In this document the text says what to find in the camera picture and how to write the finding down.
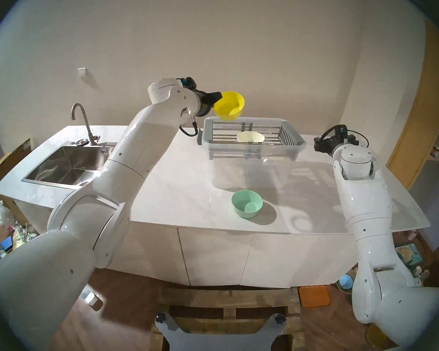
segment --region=blue bowl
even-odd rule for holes
[[[345,274],[340,278],[340,285],[343,289],[350,289],[353,287],[353,280],[348,274]]]

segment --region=yellow bowl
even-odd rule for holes
[[[236,92],[221,93],[223,97],[213,106],[216,115],[224,121],[237,119],[244,108],[244,98]]]

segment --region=light switch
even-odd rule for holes
[[[87,74],[86,68],[79,68],[79,69],[78,69],[78,77],[79,77],[80,79],[84,79],[84,78],[86,78],[87,76],[88,76],[88,74]]]

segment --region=white bowl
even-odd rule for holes
[[[259,143],[265,140],[265,136],[259,132],[244,131],[237,134],[238,142],[254,142]]]

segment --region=sink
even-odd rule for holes
[[[65,142],[39,163],[22,181],[77,189],[99,175],[101,167],[116,144],[76,146],[74,142]]]

